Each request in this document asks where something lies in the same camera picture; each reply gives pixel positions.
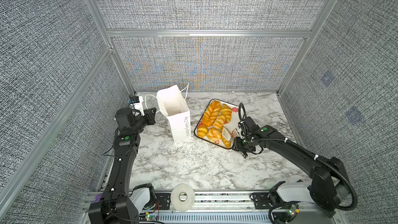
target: paper bag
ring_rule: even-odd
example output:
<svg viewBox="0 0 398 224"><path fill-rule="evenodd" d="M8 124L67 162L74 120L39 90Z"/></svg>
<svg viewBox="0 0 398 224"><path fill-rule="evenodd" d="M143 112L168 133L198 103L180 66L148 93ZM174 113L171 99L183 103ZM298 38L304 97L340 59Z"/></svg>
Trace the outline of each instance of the paper bag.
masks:
<svg viewBox="0 0 398 224"><path fill-rule="evenodd" d="M191 115L178 86L174 85L159 90L157 99L160 112L167 118L174 142L189 138L191 136Z"/></svg>

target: white tape roll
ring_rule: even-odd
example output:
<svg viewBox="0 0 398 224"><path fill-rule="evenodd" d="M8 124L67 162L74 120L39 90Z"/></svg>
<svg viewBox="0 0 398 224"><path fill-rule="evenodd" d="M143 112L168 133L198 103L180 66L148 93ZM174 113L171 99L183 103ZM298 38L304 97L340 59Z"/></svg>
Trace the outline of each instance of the white tape roll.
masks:
<svg viewBox="0 0 398 224"><path fill-rule="evenodd" d="M187 199L185 201L180 200L180 194L186 193ZM192 208L195 203L195 191L193 188L185 183L178 185L172 191L170 196L173 207L179 212L185 212Z"/></svg>

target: gray textured wall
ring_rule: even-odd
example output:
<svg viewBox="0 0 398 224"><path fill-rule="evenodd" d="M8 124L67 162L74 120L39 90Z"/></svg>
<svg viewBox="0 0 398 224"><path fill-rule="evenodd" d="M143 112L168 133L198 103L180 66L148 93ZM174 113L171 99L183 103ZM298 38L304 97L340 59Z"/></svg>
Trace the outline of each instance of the gray textured wall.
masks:
<svg viewBox="0 0 398 224"><path fill-rule="evenodd" d="M398 0L339 0L282 95L304 144L340 158L351 223L396 223Z"/></svg>
<svg viewBox="0 0 398 224"><path fill-rule="evenodd" d="M0 190L106 47L84 0L0 0Z"/></svg>
<svg viewBox="0 0 398 224"><path fill-rule="evenodd" d="M111 58L101 68L2 224L76 223L95 191L128 92Z"/></svg>
<svg viewBox="0 0 398 224"><path fill-rule="evenodd" d="M108 28L310 29L325 0L97 0Z"/></svg>
<svg viewBox="0 0 398 224"><path fill-rule="evenodd" d="M271 91L278 86L303 38L113 38L139 91L190 82L198 91Z"/></svg>

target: marble surface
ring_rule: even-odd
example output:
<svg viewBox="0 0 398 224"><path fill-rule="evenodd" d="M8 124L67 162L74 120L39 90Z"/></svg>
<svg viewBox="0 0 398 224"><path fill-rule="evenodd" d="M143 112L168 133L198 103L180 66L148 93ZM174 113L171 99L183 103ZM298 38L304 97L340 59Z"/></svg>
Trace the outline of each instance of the marble surface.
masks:
<svg viewBox="0 0 398 224"><path fill-rule="evenodd" d="M147 126L140 134L141 143L131 172L131 189L144 183L152 183L155 189L173 189L181 183L194 189L269 189L279 181L308 180L298 167L268 149L244 159L240 152L195 137L193 131L211 99L235 105L243 102L247 115L259 126L271 125L293 140L275 93L189 92L186 102L191 112L192 137L175 144L166 117L157 113L157 123ZM147 97L147 105L159 109L154 97Z"/></svg>

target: pastry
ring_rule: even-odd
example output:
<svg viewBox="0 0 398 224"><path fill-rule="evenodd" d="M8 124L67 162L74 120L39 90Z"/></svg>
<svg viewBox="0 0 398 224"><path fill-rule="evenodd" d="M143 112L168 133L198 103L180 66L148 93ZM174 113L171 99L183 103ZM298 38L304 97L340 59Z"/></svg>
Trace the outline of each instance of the pastry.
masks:
<svg viewBox="0 0 398 224"><path fill-rule="evenodd" d="M228 133L231 135L231 133L230 133L230 132L228 131L228 129L225 128L225 127L222 127L221 133L223 133L224 130L225 130L226 132L228 132ZM231 141L226 140L226 139L224 138L224 136L222 136L222 135L221 135L221 140L222 140L222 142L224 143L225 147L227 147L227 148L230 148L230 147L231 147L231 145L232 145Z"/></svg>
<svg viewBox="0 0 398 224"><path fill-rule="evenodd" d="M207 126L201 124L197 129L198 137L204 138L207 135L207 131Z"/></svg>
<svg viewBox="0 0 398 224"><path fill-rule="evenodd" d="M221 138L221 132L216 128L211 128L207 133L207 137L212 142L218 142L218 140Z"/></svg>
<svg viewBox="0 0 398 224"><path fill-rule="evenodd" d="M207 127L211 127L218 116L218 112L221 109L221 103L219 101L213 101L207 107L203 114L202 124Z"/></svg>
<svg viewBox="0 0 398 224"><path fill-rule="evenodd" d="M226 122L231 121L231 116L232 116L232 109L227 106L226 104L222 104L222 107L220 109L221 114L225 115Z"/></svg>
<svg viewBox="0 0 398 224"><path fill-rule="evenodd" d="M225 122L225 115L221 114L217 116L216 120L213 123L213 127L216 129L221 129Z"/></svg>

